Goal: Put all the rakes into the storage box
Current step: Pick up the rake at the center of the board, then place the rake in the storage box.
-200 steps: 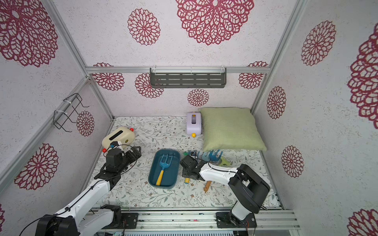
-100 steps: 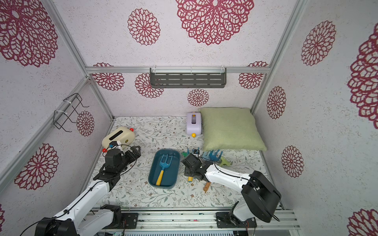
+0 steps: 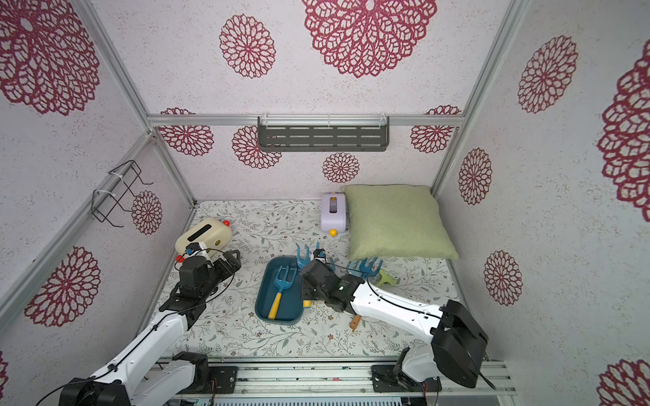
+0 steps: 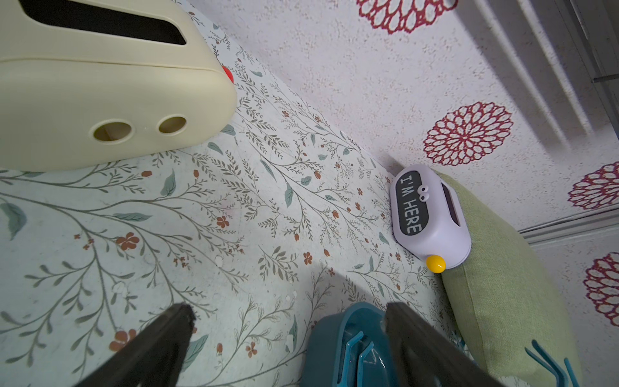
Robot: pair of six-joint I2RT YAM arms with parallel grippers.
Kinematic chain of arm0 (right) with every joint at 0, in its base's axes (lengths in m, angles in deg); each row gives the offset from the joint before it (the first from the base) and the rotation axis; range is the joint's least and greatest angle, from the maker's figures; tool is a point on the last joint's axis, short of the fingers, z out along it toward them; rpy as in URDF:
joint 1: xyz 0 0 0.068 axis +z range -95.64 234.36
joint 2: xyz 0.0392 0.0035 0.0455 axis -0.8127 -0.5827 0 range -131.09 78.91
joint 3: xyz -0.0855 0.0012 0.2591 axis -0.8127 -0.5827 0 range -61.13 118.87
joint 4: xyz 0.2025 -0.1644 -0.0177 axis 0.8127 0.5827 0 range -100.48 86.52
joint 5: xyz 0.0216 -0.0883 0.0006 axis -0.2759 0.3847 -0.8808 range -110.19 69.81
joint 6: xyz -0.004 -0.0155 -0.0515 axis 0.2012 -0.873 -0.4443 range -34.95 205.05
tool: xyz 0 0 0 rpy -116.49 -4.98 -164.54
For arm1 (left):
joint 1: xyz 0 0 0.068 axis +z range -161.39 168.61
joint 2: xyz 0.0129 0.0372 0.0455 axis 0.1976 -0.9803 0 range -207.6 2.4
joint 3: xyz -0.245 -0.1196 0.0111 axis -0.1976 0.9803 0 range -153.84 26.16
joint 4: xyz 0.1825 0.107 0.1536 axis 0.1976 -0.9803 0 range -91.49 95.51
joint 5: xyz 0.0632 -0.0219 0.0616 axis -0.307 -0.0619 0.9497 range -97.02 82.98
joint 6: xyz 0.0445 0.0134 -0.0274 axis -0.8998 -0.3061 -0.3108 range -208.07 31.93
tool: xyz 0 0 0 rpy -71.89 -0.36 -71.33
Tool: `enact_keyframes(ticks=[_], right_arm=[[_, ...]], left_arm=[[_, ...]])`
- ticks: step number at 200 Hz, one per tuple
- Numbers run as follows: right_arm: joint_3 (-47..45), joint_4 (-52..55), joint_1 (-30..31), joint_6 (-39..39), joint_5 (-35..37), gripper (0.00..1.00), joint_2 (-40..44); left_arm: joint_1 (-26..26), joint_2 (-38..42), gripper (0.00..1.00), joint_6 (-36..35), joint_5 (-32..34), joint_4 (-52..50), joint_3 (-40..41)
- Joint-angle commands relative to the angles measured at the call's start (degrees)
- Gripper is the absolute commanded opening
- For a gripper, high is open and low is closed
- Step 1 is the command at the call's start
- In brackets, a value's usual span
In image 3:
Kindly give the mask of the blue rake yellow handle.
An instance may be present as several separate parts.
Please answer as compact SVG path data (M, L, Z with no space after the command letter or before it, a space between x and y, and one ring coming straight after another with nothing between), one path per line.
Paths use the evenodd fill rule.
M317 243L316 249L313 251L311 251L308 246L305 246L304 251L301 251L301 247L296 245L296 265L299 270L302 270L314 260L318 260L322 263L327 262L326 251L320 247L319 242Z
M350 262L348 265L348 273L353 276L368 279L376 277L381 271L383 261L379 261L377 257L366 258L357 262Z

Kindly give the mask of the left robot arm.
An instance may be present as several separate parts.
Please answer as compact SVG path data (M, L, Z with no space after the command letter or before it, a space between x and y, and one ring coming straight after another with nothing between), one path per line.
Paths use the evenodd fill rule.
M222 251L214 260L211 251L198 244L186 248L179 282L150 326L90 377L63 385L60 405L164 405L179 393L212 389L208 357L198 353L180 352L153 377L146 377L201 318L207 304L218 298L218 285L233 282L241 269L238 250Z

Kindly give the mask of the blue fork yellow handle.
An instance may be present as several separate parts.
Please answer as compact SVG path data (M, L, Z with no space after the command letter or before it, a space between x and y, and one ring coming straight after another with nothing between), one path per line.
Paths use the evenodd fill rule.
M269 320L275 320L279 312L279 306L281 303L283 292L287 289L290 289L295 280L296 274L298 273L298 268L293 266L281 266L276 274L274 279L274 286L277 289L277 293L274 298L274 302L271 306L271 309L268 313Z

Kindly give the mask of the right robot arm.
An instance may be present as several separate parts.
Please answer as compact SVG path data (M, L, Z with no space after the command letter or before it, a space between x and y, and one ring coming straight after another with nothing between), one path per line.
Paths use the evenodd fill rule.
M474 388L484 378L481 365L489 336L462 303L450 299L438 306L406 299L360 277L340 277L320 260L304 266L301 278L314 299L330 309L377 319L421 340L394 367L395 378L405 384L444 376Z

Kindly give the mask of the lime fork wooden handle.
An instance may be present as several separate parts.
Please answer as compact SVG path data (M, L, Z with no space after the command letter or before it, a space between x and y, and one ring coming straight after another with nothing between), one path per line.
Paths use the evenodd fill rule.
M376 274L370 275L368 277L368 280L380 288L384 286L392 286L395 287L397 285L397 280L393 277L391 277L386 271L380 270ZM354 316L352 321L350 322L350 329L354 332L357 330L359 324L361 323L362 317L361 316Z

